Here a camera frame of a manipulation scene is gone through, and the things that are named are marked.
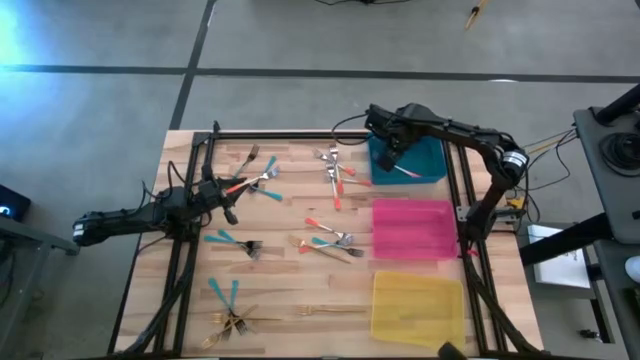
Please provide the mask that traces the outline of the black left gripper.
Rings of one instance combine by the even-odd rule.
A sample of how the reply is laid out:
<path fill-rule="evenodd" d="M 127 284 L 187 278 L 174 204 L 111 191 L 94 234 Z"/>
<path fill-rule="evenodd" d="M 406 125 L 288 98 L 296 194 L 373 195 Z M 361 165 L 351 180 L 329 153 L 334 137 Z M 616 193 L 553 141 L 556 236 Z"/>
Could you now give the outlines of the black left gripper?
<path fill-rule="evenodd" d="M 230 225 L 236 225 L 238 219 L 232 212 L 231 207 L 235 205 L 246 190 L 246 186 L 233 187 L 234 179 L 215 178 L 213 180 L 202 180 L 197 185 L 197 205 L 202 213 L 209 212 L 218 207 L 224 208 L 224 216 Z"/>

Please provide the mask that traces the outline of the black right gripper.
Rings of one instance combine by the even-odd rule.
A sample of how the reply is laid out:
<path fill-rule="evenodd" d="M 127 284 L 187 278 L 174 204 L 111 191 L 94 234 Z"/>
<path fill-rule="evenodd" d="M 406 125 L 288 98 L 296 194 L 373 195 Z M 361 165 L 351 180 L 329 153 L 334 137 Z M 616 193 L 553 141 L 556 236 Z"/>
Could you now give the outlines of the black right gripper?
<path fill-rule="evenodd" d="M 376 157 L 377 165 L 385 172 L 391 172 L 406 149 L 418 141 L 418 136 L 405 120 L 375 104 L 366 110 L 364 127 L 391 148 L 380 151 Z"/>

